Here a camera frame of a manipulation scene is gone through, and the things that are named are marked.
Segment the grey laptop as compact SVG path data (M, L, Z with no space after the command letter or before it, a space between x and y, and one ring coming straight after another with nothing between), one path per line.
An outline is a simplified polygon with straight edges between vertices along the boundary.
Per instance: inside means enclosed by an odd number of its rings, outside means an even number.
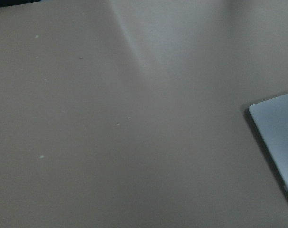
M248 113L288 193L288 93L252 104Z

